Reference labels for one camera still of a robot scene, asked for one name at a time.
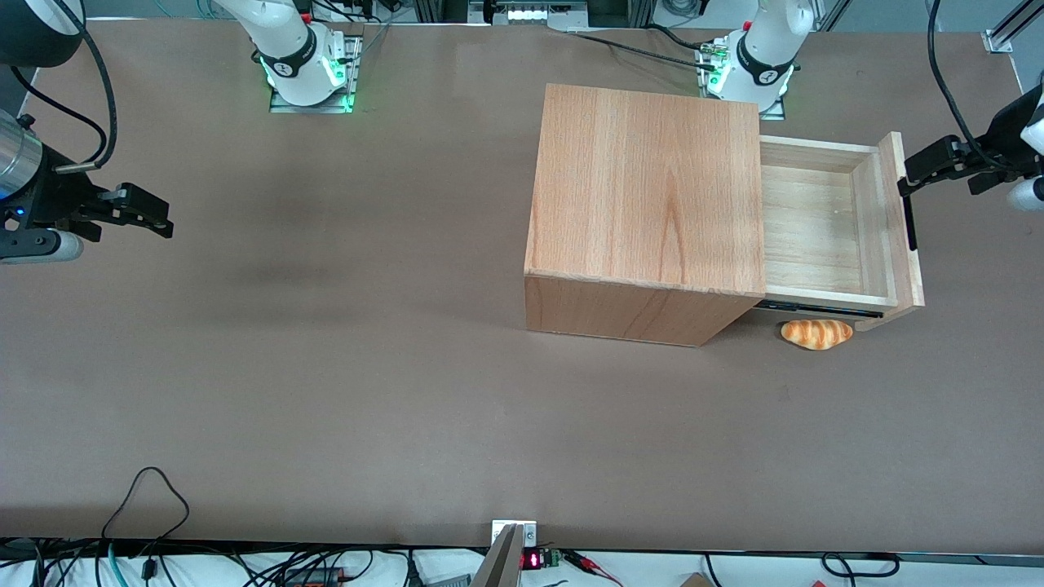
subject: croissant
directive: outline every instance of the croissant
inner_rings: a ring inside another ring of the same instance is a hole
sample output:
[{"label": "croissant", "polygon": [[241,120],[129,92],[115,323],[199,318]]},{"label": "croissant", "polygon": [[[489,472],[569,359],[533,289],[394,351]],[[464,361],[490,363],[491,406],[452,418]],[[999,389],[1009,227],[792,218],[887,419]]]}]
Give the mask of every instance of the croissant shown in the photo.
[{"label": "croissant", "polygon": [[812,351],[825,351],[852,337],[852,327],[839,320],[796,320],[783,325],[787,341]]}]

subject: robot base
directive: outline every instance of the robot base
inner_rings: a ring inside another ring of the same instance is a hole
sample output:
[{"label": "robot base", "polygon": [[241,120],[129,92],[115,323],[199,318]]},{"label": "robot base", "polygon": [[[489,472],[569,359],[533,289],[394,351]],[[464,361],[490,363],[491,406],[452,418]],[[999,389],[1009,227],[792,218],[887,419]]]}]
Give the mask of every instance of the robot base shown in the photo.
[{"label": "robot base", "polygon": [[355,89],[359,80],[359,61],[362,54],[362,37],[347,37],[340,31],[332,31],[332,58],[329,73],[332,78],[343,80],[340,88],[317,104],[295,105],[283,99],[269,80],[271,98],[268,112],[293,114],[349,114],[355,108]]},{"label": "robot base", "polygon": [[730,73],[733,73],[735,76],[742,76],[743,74],[741,71],[734,71],[739,69],[738,62],[736,62],[734,55],[736,54],[736,44],[742,34],[743,31],[741,30],[733,31],[727,37],[715,39],[713,44],[704,45],[704,47],[694,51],[696,63],[710,64],[715,68],[714,71],[701,69],[696,72],[696,86],[699,88],[699,97],[757,102],[760,96],[770,92],[778,97],[772,105],[761,111],[761,119],[784,120],[786,118],[786,111],[783,107],[783,96],[786,95],[787,81],[793,75],[792,67],[777,83],[768,87],[758,88],[757,93],[748,91],[750,88],[746,88],[746,86],[753,88],[753,85],[737,85],[733,84],[733,80],[729,80],[729,85],[734,87],[727,88],[727,77],[729,77]]}]

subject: cable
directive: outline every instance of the cable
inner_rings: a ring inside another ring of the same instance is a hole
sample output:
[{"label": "cable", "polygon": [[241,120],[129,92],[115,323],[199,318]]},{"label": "cable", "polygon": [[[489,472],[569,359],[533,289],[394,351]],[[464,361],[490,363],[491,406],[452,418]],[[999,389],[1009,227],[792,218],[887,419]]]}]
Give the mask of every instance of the cable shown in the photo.
[{"label": "cable", "polygon": [[387,29],[388,29],[388,27],[392,26],[392,23],[395,22],[399,17],[401,17],[401,16],[403,16],[405,14],[406,14],[405,11],[401,13],[401,14],[398,14],[398,15],[396,15],[396,14],[393,13],[392,18],[389,18],[386,23],[384,23],[383,25],[381,25],[381,29],[377,31],[377,34],[374,36],[374,39],[370,43],[366,43],[366,45],[364,47],[362,47],[362,50],[359,51],[359,57],[358,58],[361,60],[362,55],[366,54],[366,51],[369,51],[370,48],[374,46],[374,44],[376,44],[378,41],[380,41],[380,39],[384,34],[387,33]]},{"label": "cable", "polygon": [[35,540],[32,541],[32,547],[37,550],[37,564],[32,567],[32,580],[29,587],[44,587],[44,582],[47,581],[47,571],[44,569],[44,554],[40,551],[40,544]]},{"label": "cable", "polygon": [[54,587],[62,587],[63,585],[65,585],[66,576],[69,574],[69,571],[72,570],[72,567],[76,566],[76,561],[79,560],[79,555],[82,551],[84,548],[76,550],[76,556],[72,558],[72,561],[69,562],[69,566],[67,566],[65,570],[62,570],[62,565],[58,565],[58,570],[62,571],[62,574],[58,576],[58,580],[57,582],[54,583]]},{"label": "cable", "polygon": [[135,487],[138,486],[138,482],[141,479],[141,476],[147,473],[148,471],[156,471],[157,473],[160,474],[161,477],[163,477],[163,483],[167,484],[167,489],[169,489],[170,493],[172,493],[174,497],[176,497],[177,500],[182,502],[182,507],[185,509],[185,515],[182,516],[182,519],[173,526],[171,526],[170,530],[158,536],[156,540],[153,540],[153,542],[159,542],[160,540],[163,540],[164,538],[170,536],[171,533],[182,527],[182,524],[188,521],[189,514],[192,513],[192,510],[189,509],[189,502],[185,500],[185,497],[183,497],[181,493],[177,493],[177,490],[174,489],[174,486],[170,484],[170,479],[167,478],[167,474],[163,472],[163,469],[152,466],[143,467],[140,471],[138,471],[138,474],[134,476],[134,480],[130,482],[130,488],[127,489],[127,494],[123,496],[123,501],[120,502],[120,507],[117,508],[115,512],[113,512],[112,516],[109,516],[109,520],[105,521],[105,525],[101,526],[101,538],[106,540],[109,539],[109,526],[112,525],[112,523],[121,513],[123,513],[123,508],[125,508],[127,501],[130,500],[130,495],[134,493]]},{"label": "cable", "polygon": [[[95,44],[94,38],[91,33],[87,31],[87,26],[80,22],[76,14],[72,11],[72,8],[66,4],[65,0],[54,0],[54,4],[62,9],[62,13],[72,22],[76,30],[84,37],[84,43],[87,44],[87,48],[91,50],[91,55],[94,57],[94,64],[98,67],[98,74],[101,76],[101,85],[105,89],[105,102],[109,105],[109,142],[105,145],[104,152],[101,154],[101,158],[96,161],[90,161],[85,163],[92,163],[95,169],[100,169],[102,165],[109,162],[113,157],[113,149],[116,148],[116,96],[113,94],[113,81],[109,78],[109,70],[105,69],[105,62],[101,58],[101,51],[98,50],[98,45]],[[77,166],[66,166],[64,169],[62,167],[56,168],[55,171],[58,173],[65,172],[76,172],[82,169],[75,169],[70,167]]]},{"label": "cable", "polygon": [[374,551],[370,550],[370,562],[366,563],[366,566],[362,567],[362,570],[360,570],[359,573],[356,574],[355,577],[349,577],[348,579],[346,579],[345,583],[348,583],[350,581],[355,581],[356,579],[362,577],[363,574],[366,573],[367,570],[370,570],[370,567],[373,566],[373,564],[374,564]]},{"label": "cable", "polygon": [[101,130],[101,126],[99,126],[97,122],[91,120],[90,118],[84,116],[82,114],[76,112],[75,110],[58,102],[57,100],[51,98],[47,94],[44,94],[40,90],[33,88],[32,84],[30,84],[29,80],[22,75],[22,72],[19,71],[17,67],[11,66],[10,72],[15,74],[15,79],[18,79],[18,83],[21,84],[23,88],[25,88],[26,92],[29,92],[33,96],[40,98],[40,100],[46,103],[47,105],[64,114],[67,114],[75,118],[76,120],[79,120],[80,122],[87,124],[91,128],[94,128],[94,132],[98,134],[98,148],[95,149],[94,154],[91,155],[91,157],[89,157],[87,161],[94,161],[95,159],[98,158],[99,155],[101,155],[101,151],[105,150],[105,143],[109,141],[109,137],[105,136],[105,132]]},{"label": "cable", "polygon": [[158,557],[160,559],[160,566],[163,568],[163,574],[167,576],[167,582],[170,583],[170,587],[177,587],[174,583],[174,578],[170,576],[170,570],[167,569],[167,561],[163,560],[163,555]]},{"label": "cable", "polygon": [[591,559],[585,557],[584,555],[580,555],[576,550],[563,548],[560,551],[562,553],[563,560],[575,566],[576,568],[580,569],[582,571],[588,574],[593,574],[595,577],[600,577],[601,579],[612,581],[613,583],[616,583],[619,587],[623,587],[623,584],[620,583],[620,580],[616,579],[615,577],[610,574],[609,571],[598,566],[598,563],[592,561]]},{"label": "cable", "polygon": [[717,574],[714,573],[714,564],[711,563],[710,553],[704,553],[704,560],[707,561],[707,574],[711,576],[711,582],[714,583],[714,587],[721,587],[721,582],[717,580]]},{"label": "cable", "polygon": [[685,41],[681,37],[674,34],[674,31],[672,31],[671,29],[667,28],[666,26],[661,26],[655,22],[648,23],[647,25],[645,25],[645,28],[651,30],[659,30],[660,32],[666,34],[667,38],[673,41],[674,43],[685,47],[686,49],[692,49],[693,51],[698,51],[703,45],[707,45],[708,43],[713,43],[713,41],[704,41],[703,43],[689,43],[688,41]]},{"label": "cable", "polygon": [[156,7],[159,8],[160,11],[167,15],[168,18],[171,19],[174,18],[174,15],[171,15],[170,13],[167,11],[166,8],[163,7],[163,4],[160,3],[160,0],[152,0],[152,3],[156,4]]},{"label": "cable", "polygon": [[[844,571],[838,571],[838,570],[834,570],[833,568],[831,568],[830,565],[827,563],[827,561],[831,561],[831,560],[832,561],[837,561],[837,562],[841,563],[841,566],[845,567],[845,570]],[[838,553],[824,553],[823,557],[820,558],[820,564],[823,565],[823,570],[829,572],[830,574],[832,574],[834,577],[837,577],[837,578],[840,578],[840,579],[848,579],[849,580],[849,584],[852,587],[856,587],[856,584],[855,584],[856,578],[861,578],[861,579],[885,579],[885,578],[892,577],[893,574],[899,572],[899,558],[897,558],[895,556],[892,556],[892,563],[895,566],[893,566],[892,568],[889,568],[888,570],[885,570],[883,572],[855,572],[855,571],[852,570],[852,566],[848,564],[848,561],[845,560],[845,557],[840,556]]]},{"label": "cable", "polygon": [[381,19],[379,19],[379,18],[377,18],[377,17],[375,17],[373,15],[356,15],[356,14],[352,14],[352,13],[346,13],[346,11],[339,9],[339,8],[335,8],[333,6],[333,4],[325,2],[324,0],[312,0],[312,3],[318,4],[319,6],[323,6],[324,8],[330,10],[331,13],[338,14],[338,15],[345,17],[346,19],[348,19],[351,22],[358,22],[358,21],[352,20],[352,19],[356,19],[356,18],[366,19],[369,21],[375,21],[375,22],[378,22],[378,23],[382,22]]},{"label": "cable", "polygon": [[587,39],[588,41],[594,41],[595,43],[601,43],[603,45],[609,45],[610,47],[616,47],[618,49],[623,49],[624,51],[631,51],[632,53],[638,53],[639,55],[645,55],[646,57],[651,57],[651,58],[655,58],[655,60],[660,60],[660,61],[675,63],[675,64],[684,65],[684,66],[688,66],[688,67],[694,67],[696,69],[706,69],[708,71],[714,69],[714,66],[712,66],[710,64],[699,64],[699,63],[696,63],[696,62],[688,62],[688,61],[685,61],[685,60],[680,60],[678,57],[669,57],[667,55],[661,55],[660,53],[654,53],[652,51],[646,51],[645,49],[638,49],[638,48],[635,48],[635,47],[628,47],[626,45],[622,45],[620,43],[617,43],[616,41],[610,41],[608,39],[598,39],[597,37],[590,37],[590,36],[587,36],[587,34],[582,34],[579,32],[567,32],[566,34],[568,34],[570,37],[578,37],[580,39]]},{"label": "cable", "polygon": [[965,140],[968,141],[968,145],[972,147],[984,163],[989,164],[991,167],[1002,171],[1015,171],[1014,167],[1010,165],[1003,165],[990,157],[982,150],[982,145],[978,143],[975,136],[972,135],[971,130],[968,128],[968,123],[965,122],[965,117],[960,115],[960,110],[957,108],[957,102],[953,98],[953,94],[950,93],[950,89],[946,86],[946,80],[943,79],[943,72],[939,69],[939,63],[935,60],[935,21],[939,17],[939,6],[942,0],[933,0],[931,3],[931,11],[928,13],[928,65],[931,67],[931,74],[935,78],[935,84],[939,86],[939,90],[943,93],[943,97],[946,98],[946,105],[950,107],[950,113],[953,115],[953,119],[957,122],[957,126],[960,127],[960,133],[965,136]]},{"label": "cable", "polygon": [[116,550],[113,548],[113,543],[109,543],[109,566],[113,569],[113,574],[116,576],[116,582],[120,584],[120,587],[128,587],[127,580],[123,579],[123,573],[120,571],[119,565],[116,564]]}]

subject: table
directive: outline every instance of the table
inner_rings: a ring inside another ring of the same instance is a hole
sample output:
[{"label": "table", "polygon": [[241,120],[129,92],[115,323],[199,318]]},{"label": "table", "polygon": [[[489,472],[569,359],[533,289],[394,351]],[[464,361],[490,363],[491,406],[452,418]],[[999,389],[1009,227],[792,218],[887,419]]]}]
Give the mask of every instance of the table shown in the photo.
[{"label": "table", "polygon": [[[544,84],[685,94],[690,72],[541,27],[397,26],[355,113],[270,115],[235,23],[92,28],[120,124],[95,181],[169,201],[175,236],[105,228],[0,272],[0,533],[96,535],[152,464],[192,504],[182,538],[481,544],[516,516],[588,548],[1044,554],[1044,219],[1001,190],[918,194],[927,308],[827,353],[770,312],[702,349],[527,332]],[[1009,58],[939,43],[981,132],[1019,95]],[[813,34],[800,61],[763,134],[912,154],[956,131],[923,36]],[[81,50],[40,87],[103,120],[97,79]],[[114,532],[179,512],[153,478]]]}]

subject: wooden box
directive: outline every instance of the wooden box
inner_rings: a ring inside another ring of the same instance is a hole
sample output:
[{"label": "wooden box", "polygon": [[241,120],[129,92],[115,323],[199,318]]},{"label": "wooden box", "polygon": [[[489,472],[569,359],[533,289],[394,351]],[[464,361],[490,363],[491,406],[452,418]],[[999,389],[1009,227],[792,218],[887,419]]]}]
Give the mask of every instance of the wooden box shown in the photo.
[{"label": "wooden box", "polygon": [[694,346],[756,305],[863,330],[923,306],[899,135],[859,146],[758,125],[754,104],[549,85],[527,328]]}]

